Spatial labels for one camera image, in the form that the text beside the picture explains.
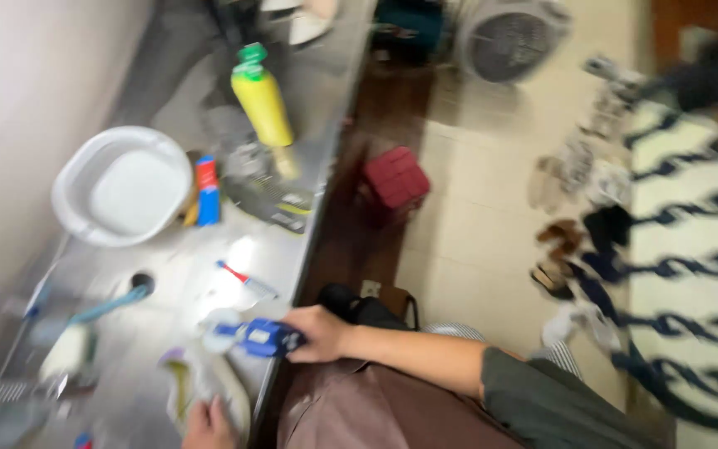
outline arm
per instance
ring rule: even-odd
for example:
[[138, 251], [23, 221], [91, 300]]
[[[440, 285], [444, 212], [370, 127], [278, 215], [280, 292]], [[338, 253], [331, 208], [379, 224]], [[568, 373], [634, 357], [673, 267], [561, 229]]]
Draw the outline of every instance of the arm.
[[342, 357], [381, 363], [453, 392], [480, 399], [481, 363], [489, 346], [480, 341], [420, 332], [353, 326], [323, 306], [298, 308], [283, 320], [309, 341], [290, 361], [330, 362]]

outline bottle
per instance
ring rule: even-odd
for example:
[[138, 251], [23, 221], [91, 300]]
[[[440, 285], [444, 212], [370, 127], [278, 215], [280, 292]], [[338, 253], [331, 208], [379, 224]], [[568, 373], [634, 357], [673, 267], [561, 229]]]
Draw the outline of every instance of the bottle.
[[282, 93], [276, 78], [260, 62], [267, 51], [259, 44], [246, 46], [237, 53], [240, 64], [234, 67], [231, 87], [243, 105], [259, 141], [269, 147], [290, 146], [293, 132], [287, 120]]

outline toothbrush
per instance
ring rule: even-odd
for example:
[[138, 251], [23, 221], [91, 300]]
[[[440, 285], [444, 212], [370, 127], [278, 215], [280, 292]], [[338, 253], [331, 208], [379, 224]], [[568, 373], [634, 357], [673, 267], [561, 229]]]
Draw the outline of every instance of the toothbrush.
[[278, 293], [270, 285], [265, 284], [262, 281], [257, 281], [253, 277], [246, 276], [243, 273], [234, 271], [229, 267], [229, 265], [226, 265], [226, 262], [223, 260], [218, 260], [217, 264], [220, 268], [233, 274], [234, 277], [243, 283], [243, 285], [245, 285], [249, 290], [259, 294], [264, 300], [278, 299]]

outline wall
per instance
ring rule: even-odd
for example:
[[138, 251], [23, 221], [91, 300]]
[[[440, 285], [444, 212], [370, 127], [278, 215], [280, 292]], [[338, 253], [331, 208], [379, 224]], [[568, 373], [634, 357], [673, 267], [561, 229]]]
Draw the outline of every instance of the wall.
[[101, 130], [152, 0], [0, 0], [0, 284], [59, 231], [49, 190]]

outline sleeve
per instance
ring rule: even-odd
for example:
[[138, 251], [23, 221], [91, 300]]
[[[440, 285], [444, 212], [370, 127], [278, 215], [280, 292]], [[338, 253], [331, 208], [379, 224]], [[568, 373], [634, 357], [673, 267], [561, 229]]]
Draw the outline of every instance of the sleeve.
[[526, 363], [484, 352], [484, 405], [533, 447], [658, 447], [581, 380], [550, 361]]

